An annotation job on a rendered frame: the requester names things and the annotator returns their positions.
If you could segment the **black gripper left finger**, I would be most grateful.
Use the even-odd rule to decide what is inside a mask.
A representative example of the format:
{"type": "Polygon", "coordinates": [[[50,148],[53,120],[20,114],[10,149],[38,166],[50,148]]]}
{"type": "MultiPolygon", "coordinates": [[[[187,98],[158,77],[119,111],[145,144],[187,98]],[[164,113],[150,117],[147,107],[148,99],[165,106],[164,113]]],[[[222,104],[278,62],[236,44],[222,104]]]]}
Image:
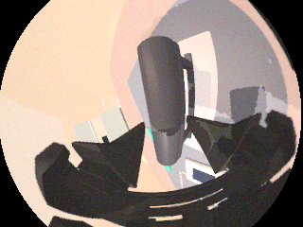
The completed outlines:
{"type": "Polygon", "coordinates": [[[87,141],[83,143],[75,140],[71,145],[82,160],[106,164],[117,174],[117,177],[121,178],[121,181],[128,183],[129,188],[136,189],[144,141],[145,124],[140,122],[135,128],[129,129],[109,144],[87,143],[87,141]]]}

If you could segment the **white square tile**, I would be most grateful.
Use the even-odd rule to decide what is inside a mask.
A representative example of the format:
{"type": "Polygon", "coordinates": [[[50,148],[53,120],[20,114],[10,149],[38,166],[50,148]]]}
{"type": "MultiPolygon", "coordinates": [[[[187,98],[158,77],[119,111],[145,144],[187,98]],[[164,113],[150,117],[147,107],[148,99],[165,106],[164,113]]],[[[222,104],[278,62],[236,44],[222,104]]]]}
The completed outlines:
{"type": "Polygon", "coordinates": [[[226,171],[220,171],[219,174],[213,173],[212,167],[204,166],[201,163],[194,163],[193,160],[186,159],[186,172],[187,179],[197,184],[204,184],[205,182],[212,181],[223,175],[226,171]]]}

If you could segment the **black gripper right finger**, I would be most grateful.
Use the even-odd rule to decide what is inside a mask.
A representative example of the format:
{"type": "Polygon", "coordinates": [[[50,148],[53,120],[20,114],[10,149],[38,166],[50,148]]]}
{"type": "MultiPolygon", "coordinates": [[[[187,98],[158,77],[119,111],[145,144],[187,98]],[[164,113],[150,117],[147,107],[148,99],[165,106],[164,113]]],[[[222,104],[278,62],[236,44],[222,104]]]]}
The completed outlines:
{"type": "Polygon", "coordinates": [[[246,136],[249,129],[258,125],[259,121],[261,121],[261,113],[247,116],[245,120],[234,122],[234,124],[213,121],[211,118],[186,116],[190,132],[200,144],[215,174],[227,169],[226,164],[238,151],[243,136],[246,136]]]}

